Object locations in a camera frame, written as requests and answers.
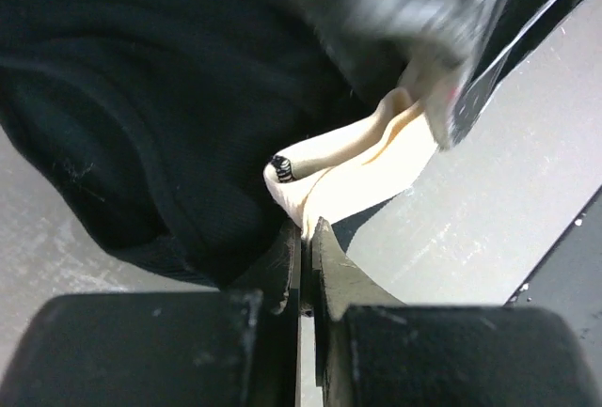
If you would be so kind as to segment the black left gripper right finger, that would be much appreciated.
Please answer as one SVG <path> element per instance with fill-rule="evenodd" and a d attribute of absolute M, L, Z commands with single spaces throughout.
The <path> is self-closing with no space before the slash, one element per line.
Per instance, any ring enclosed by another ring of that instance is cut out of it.
<path fill-rule="evenodd" d="M 404 303 L 347 257 L 324 218 L 315 226 L 309 250 L 316 385 L 322 389 L 324 406 L 351 406 L 354 370 L 351 344 L 342 325 L 345 312 L 354 305 L 399 307 Z"/>

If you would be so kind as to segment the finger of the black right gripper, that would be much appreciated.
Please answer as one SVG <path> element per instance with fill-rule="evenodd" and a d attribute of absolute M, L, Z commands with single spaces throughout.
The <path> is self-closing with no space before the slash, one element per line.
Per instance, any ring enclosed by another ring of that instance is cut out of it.
<path fill-rule="evenodd" d="M 357 95 L 399 81 L 444 149 L 583 0 L 279 0 L 311 25 Z"/>

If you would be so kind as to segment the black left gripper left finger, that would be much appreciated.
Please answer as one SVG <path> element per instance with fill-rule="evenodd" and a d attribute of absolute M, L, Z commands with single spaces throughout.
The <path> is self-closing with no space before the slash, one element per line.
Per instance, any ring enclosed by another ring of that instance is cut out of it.
<path fill-rule="evenodd" d="M 287 221 L 277 238 L 276 259 L 268 266 L 274 286 L 270 298 L 271 330 L 268 348 L 271 380 L 277 384 L 276 406 L 300 404 L 300 303 L 302 243 L 297 225 Z"/>

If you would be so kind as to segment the black underwear cream waistband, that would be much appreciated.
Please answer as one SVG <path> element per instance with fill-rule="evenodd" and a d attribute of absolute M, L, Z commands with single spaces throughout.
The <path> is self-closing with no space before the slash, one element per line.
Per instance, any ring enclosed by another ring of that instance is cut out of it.
<path fill-rule="evenodd" d="M 436 150 L 406 87 L 360 98 L 279 0 L 1 0 L 1 125 L 105 252 L 216 287 Z"/>

